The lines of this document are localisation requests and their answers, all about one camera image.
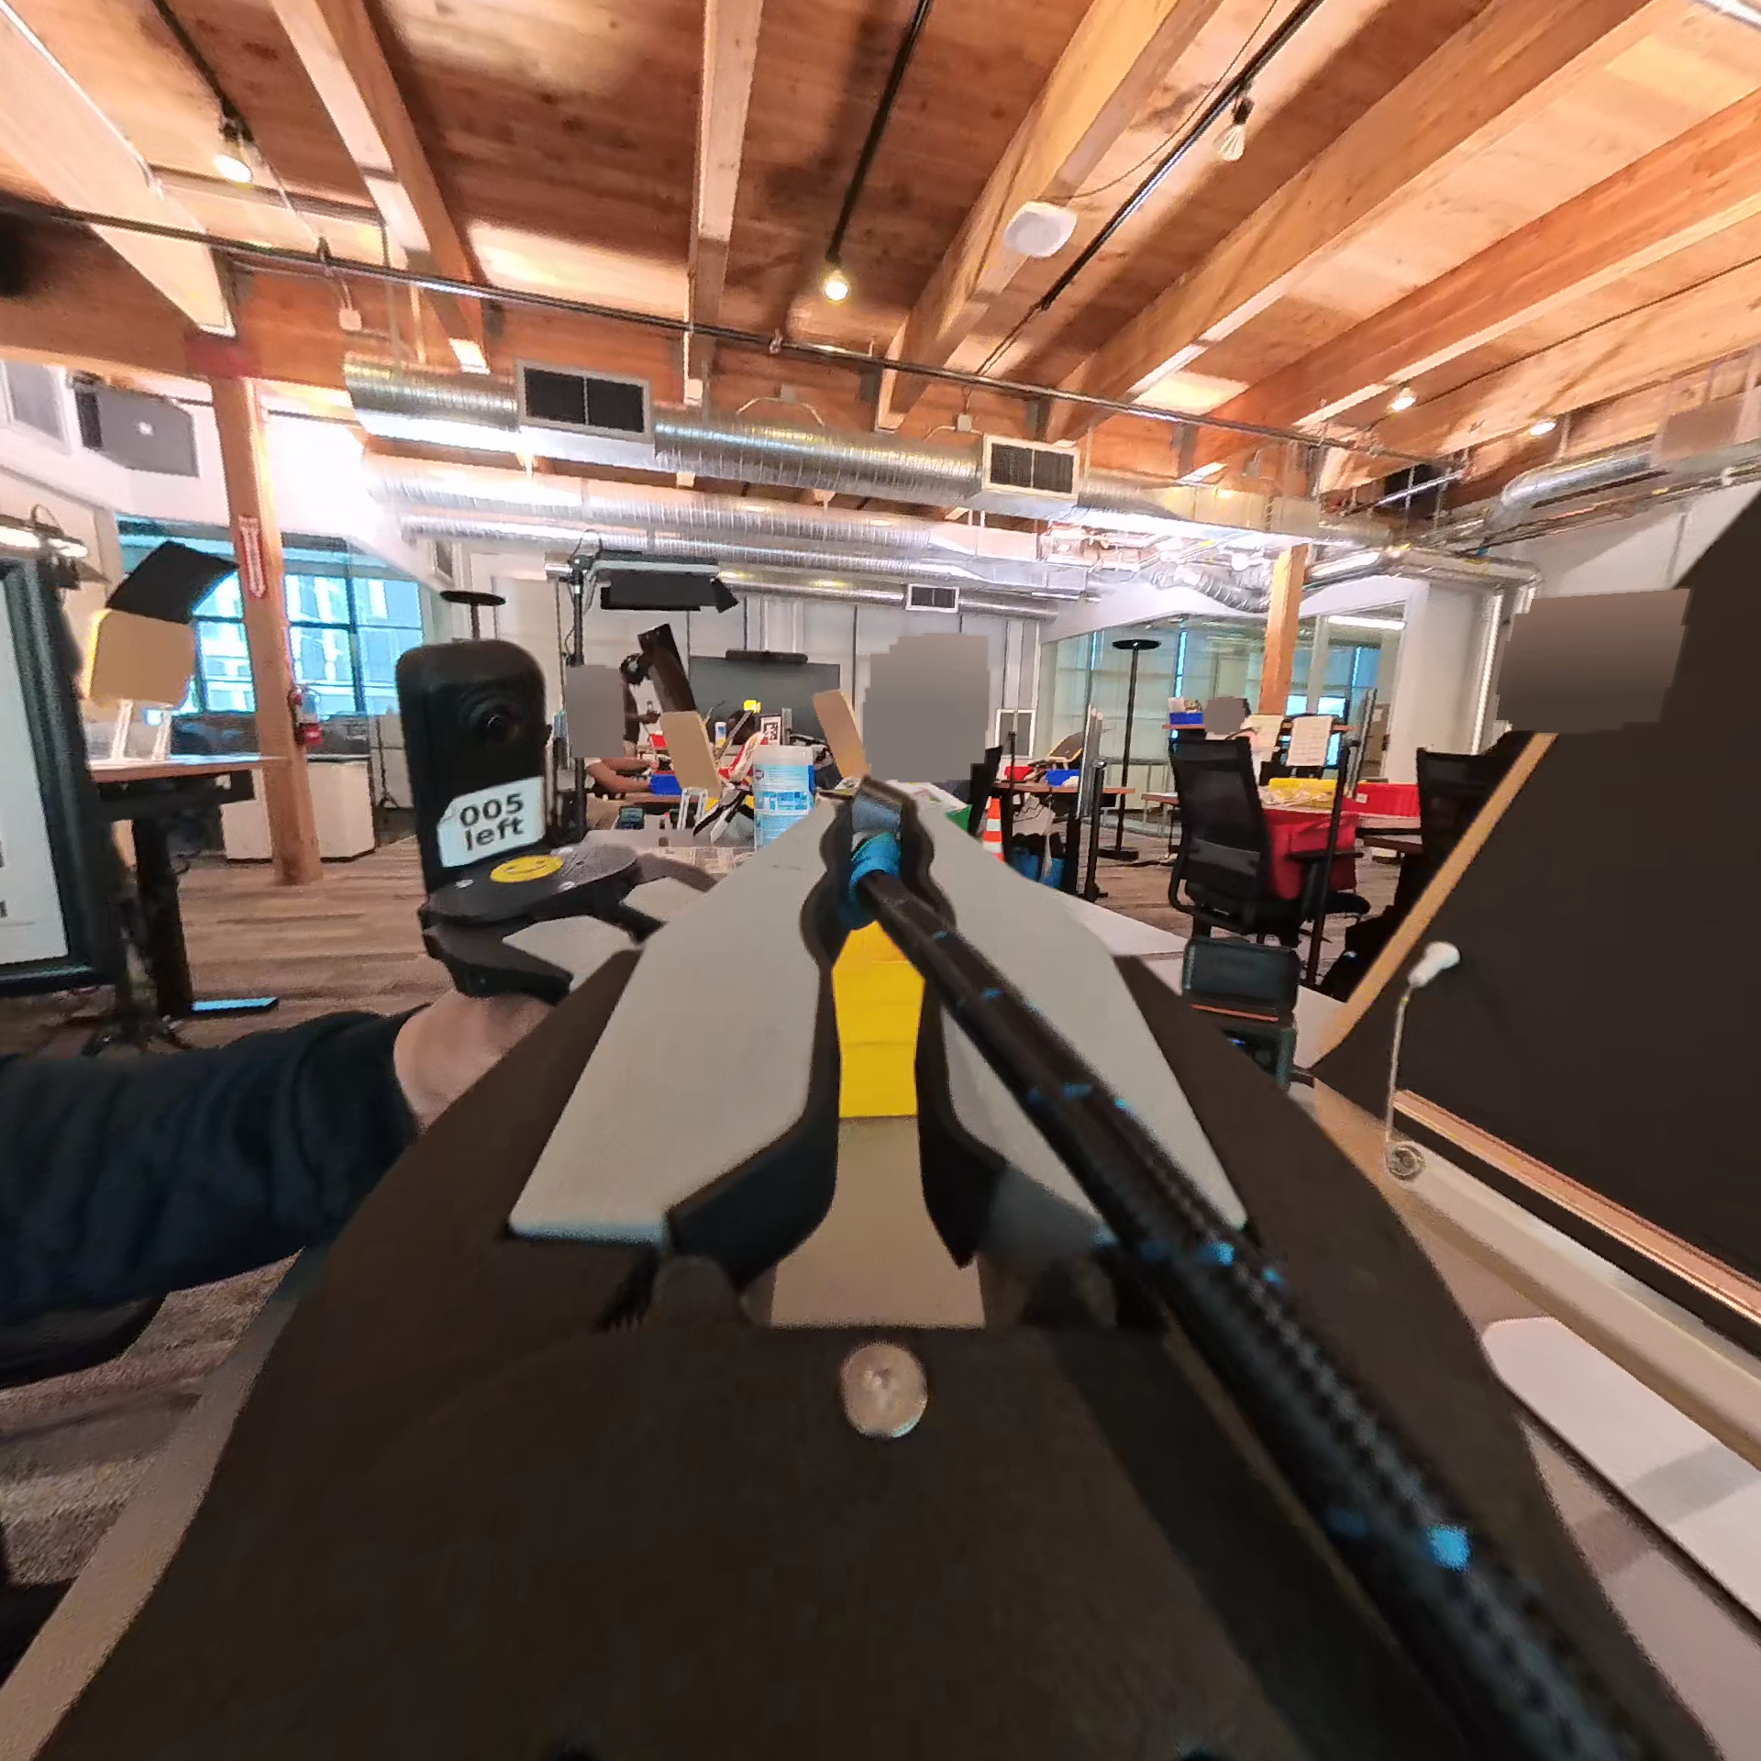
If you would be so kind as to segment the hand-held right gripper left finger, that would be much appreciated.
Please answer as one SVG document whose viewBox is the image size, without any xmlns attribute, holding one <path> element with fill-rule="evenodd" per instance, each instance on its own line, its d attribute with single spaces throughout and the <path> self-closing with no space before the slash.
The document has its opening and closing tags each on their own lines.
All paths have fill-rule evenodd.
<svg viewBox="0 0 1761 1761">
<path fill-rule="evenodd" d="M 651 938 L 515 1204 L 516 1237 L 704 1258 L 745 1288 L 824 1223 L 833 824 L 819 805 Z"/>
</svg>

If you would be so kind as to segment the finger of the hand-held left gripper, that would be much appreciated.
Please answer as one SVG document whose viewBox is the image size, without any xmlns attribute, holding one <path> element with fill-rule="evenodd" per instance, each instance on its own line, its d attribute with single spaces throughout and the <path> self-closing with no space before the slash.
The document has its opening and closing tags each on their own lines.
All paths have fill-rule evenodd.
<svg viewBox="0 0 1761 1761">
<path fill-rule="evenodd" d="M 635 955 L 641 941 L 598 917 L 559 917 L 515 933 L 515 955 L 527 960 L 515 976 L 520 997 L 568 997 L 616 955 Z"/>
<path fill-rule="evenodd" d="M 632 938 L 653 938 L 684 919 L 715 891 L 718 879 L 701 871 L 667 871 L 634 885 L 610 911 L 610 920 Z"/>
</svg>

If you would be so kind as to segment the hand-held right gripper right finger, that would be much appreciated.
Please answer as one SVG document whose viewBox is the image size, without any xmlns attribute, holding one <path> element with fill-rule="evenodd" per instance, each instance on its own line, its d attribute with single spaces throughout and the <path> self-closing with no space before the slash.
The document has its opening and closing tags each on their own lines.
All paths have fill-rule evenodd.
<svg viewBox="0 0 1761 1761">
<path fill-rule="evenodd" d="M 917 805 L 927 877 L 957 931 L 1086 1060 L 1231 1226 L 1248 1213 L 1105 941 L 1051 889 Z M 1111 1242 L 1091 1200 L 948 1008 L 927 995 L 917 1037 L 923 1195 L 958 1264 L 1046 1266 Z"/>
</svg>

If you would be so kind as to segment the yellow plastic bin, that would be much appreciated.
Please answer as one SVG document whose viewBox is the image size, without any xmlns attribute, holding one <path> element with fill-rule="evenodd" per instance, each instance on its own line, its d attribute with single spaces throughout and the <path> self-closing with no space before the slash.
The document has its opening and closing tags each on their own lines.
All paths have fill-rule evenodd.
<svg viewBox="0 0 1761 1761">
<path fill-rule="evenodd" d="M 841 1118 L 917 1112 L 923 982 L 879 924 L 846 938 L 830 968 L 841 1044 Z"/>
</svg>

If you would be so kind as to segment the thin black cable green plugs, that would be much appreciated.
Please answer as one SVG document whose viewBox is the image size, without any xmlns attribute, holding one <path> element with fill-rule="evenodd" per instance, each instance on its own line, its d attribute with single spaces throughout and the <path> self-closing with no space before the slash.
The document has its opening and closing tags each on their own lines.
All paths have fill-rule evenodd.
<svg viewBox="0 0 1761 1761">
<path fill-rule="evenodd" d="M 909 877 L 913 797 L 863 782 L 838 891 L 892 935 L 1068 1168 L 1276 1459 L 1376 1615 L 1488 1758 L 1661 1758 L 1288 1298 L 1288 1283 L 1114 1090 Z"/>
</svg>

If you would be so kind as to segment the person's left forearm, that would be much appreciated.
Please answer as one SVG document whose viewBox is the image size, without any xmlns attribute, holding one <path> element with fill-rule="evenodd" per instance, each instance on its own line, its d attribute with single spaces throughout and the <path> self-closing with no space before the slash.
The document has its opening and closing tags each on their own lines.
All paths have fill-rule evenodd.
<svg viewBox="0 0 1761 1761">
<path fill-rule="evenodd" d="M 418 1129 L 407 1018 L 2 1063 L 2 1322 L 213 1285 L 332 1242 Z"/>
</svg>

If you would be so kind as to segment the person's left hand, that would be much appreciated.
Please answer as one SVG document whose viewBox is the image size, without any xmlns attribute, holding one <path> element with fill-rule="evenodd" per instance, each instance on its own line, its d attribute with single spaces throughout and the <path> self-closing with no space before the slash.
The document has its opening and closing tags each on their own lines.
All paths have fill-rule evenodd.
<svg viewBox="0 0 1761 1761">
<path fill-rule="evenodd" d="M 445 995 L 398 1027 L 392 1069 L 418 1133 L 474 1089 L 553 1007 L 522 997 Z"/>
</svg>

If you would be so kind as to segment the white blue wipes canister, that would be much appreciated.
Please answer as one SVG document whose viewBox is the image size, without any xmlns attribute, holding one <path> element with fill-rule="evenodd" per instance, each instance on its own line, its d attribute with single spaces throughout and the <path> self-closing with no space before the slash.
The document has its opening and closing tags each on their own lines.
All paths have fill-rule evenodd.
<svg viewBox="0 0 1761 1761">
<path fill-rule="evenodd" d="M 809 743 L 764 743 L 756 748 L 750 797 L 758 849 L 786 836 L 811 814 L 815 769 L 815 747 Z"/>
</svg>

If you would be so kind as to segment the black power bank with display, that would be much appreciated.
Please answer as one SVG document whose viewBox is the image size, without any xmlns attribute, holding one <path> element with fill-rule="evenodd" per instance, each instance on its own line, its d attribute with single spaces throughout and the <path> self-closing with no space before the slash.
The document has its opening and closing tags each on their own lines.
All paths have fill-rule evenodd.
<svg viewBox="0 0 1761 1761">
<path fill-rule="evenodd" d="M 1302 990 L 1296 951 L 1255 940 L 1196 938 L 1180 959 L 1184 1002 L 1221 1025 L 1279 1089 L 1289 1089 L 1301 1040 Z"/>
</svg>

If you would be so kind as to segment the black mesh office chair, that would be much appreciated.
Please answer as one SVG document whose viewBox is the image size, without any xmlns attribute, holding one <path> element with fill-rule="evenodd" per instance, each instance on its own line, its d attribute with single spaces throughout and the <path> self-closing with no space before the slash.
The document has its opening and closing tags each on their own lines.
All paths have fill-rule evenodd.
<svg viewBox="0 0 1761 1761">
<path fill-rule="evenodd" d="M 1189 917 L 1194 940 L 1224 933 L 1296 948 L 1305 929 L 1320 929 L 1325 919 L 1370 917 L 1374 908 L 1357 879 L 1352 891 L 1334 891 L 1329 885 L 1340 807 L 1334 807 L 1327 849 L 1305 891 L 1296 899 L 1282 899 L 1267 889 L 1270 852 L 1248 743 L 1176 740 L 1173 771 L 1180 842 L 1170 901 Z"/>
</svg>

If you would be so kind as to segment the red plastic bin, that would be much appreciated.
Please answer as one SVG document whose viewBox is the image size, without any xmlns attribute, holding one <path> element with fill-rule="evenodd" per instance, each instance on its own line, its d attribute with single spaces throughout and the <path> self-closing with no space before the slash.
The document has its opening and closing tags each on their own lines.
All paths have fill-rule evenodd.
<svg viewBox="0 0 1761 1761">
<path fill-rule="evenodd" d="M 1336 782 L 1332 779 L 1277 779 L 1260 790 L 1260 797 L 1268 845 L 1267 889 L 1276 897 L 1296 899 L 1305 891 L 1310 871 L 1314 871 L 1320 858 L 1329 847 Z M 1357 835 L 1365 819 L 1376 824 L 1418 824 L 1418 814 L 1418 784 L 1359 784 L 1357 792 L 1344 802 L 1337 814 L 1332 889 L 1354 889 Z"/>
</svg>

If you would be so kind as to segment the framed black white marker poster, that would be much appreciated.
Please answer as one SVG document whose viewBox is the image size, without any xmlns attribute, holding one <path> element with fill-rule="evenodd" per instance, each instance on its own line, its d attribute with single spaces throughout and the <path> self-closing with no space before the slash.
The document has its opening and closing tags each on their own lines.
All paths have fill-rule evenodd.
<svg viewBox="0 0 1761 1761">
<path fill-rule="evenodd" d="M 2 997 L 32 998 L 115 980 L 117 853 L 53 574 L 5 559 L 2 589 Z"/>
</svg>

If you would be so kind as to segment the black wall screen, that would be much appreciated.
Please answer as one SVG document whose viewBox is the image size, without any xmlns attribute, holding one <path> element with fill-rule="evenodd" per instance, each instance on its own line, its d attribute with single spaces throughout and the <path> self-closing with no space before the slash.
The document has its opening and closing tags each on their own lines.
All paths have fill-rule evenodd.
<svg viewBox="0 0 1761 1761">
<path fill-rule="evenodd" d="M 749 700 L 764 716 L 789 711 L 792 726 L 820 726 L 815 696 L 843 691 L 838 664 L 809 663 L 792 653 L 695 654 L 691 661 L 695 702 L 706 719 L 733 719 Z"/>
</svg>

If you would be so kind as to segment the silver ventilation duct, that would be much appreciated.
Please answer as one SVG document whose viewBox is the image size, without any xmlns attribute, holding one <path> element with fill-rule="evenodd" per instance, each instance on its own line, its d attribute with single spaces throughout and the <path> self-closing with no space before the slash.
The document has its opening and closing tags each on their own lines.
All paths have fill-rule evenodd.
<svg viewBox="0 0 1761 1761">
<path fill-rule="evenodd" d="M 1077 453 L 980 436 L 957 446 L 669 407 L 649 383 L 518 364 L 511 380 L 345 355 L 363 430 L 431 450 L 849 493 L 1046 521 L 1082 502 Z"/>
<path fill-rule="evenodd" d="M 1267 612 L 1270 583 L 1207 574 L 1194 564 L 1102 564 L 983 559 L 958 547 L 901 547 L 859 537 L 702 536 L 581 521 L 508 521 L 465 515 L 402 515 L 405 540 L 462 541 L 499 552 L 541 552 L 557 560 L 641 559 L 672 564 L 766 567 L 804 577 L 847 574 L 868 582 L 917 582 L 995 589 L 1052 606 L 1098 603 L 1129 587 L 1194 591 L 1202 606 Z"/>
</svg>

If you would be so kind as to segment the black ceiling rail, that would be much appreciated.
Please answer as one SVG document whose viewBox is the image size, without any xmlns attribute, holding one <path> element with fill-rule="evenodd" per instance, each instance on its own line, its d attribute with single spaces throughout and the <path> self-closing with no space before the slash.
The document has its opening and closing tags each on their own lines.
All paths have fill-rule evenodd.
<svg viewBox="0 0 1761 1761">
<path fill-rule="evenodd" d="M 1288 427 L 1223 422 L 1197 411 L 1084 400 L 1048 384 L 985 377 L 918 362 L 893 364 L 847 345 L 759 334 L 639 312 L 553 293 L 397 270 L 320 249 L 274 248 L 255 240 L 205 236 L 120 214 L 88 213 L 20 192 L 5 192 L 5 218 L 22 236 L 30 287 L 5 300 L 5 342 L 22 355 L 43 355 L 88 368 L 117 368 L 166 377 L 210 376 L 258 380 L 312 390 L 342 390 L 348 351 L 378 358 L 459 371 L 438 308 L 479 318 L 486 331 L 490 371 L 510 376 L 518 362 L 584 368 L 649 380 L 667 405 L 685 400 L 692 345 L 713 348 L 711 396 L 737 384 L 799 386 L 837 411 L 863 411 L 876 427 L 905 405 L 905 390 L 921 398 L 899 422 L 909 435 L 921 417 L 929 433 L 952 430 L 964 411 L 975 429 L 1042 440 L 1055 415 L 1093 415 L 1094 430 L 1164 430 L 1170 436 L 1218 438 L 1229 453 L 1292 446 L 1305 455 L 1368 459 L 1377 477 L 1428 464 L 1425 453 L 1372 446 L 1354 433 L 1298 433 Z M 204 329 L 142 270 L 130 268 L 108 241 L 120 233 L 130 246 L 190 248 L 201 268 L 219 277 L 233 331 Z"/>
</svg>

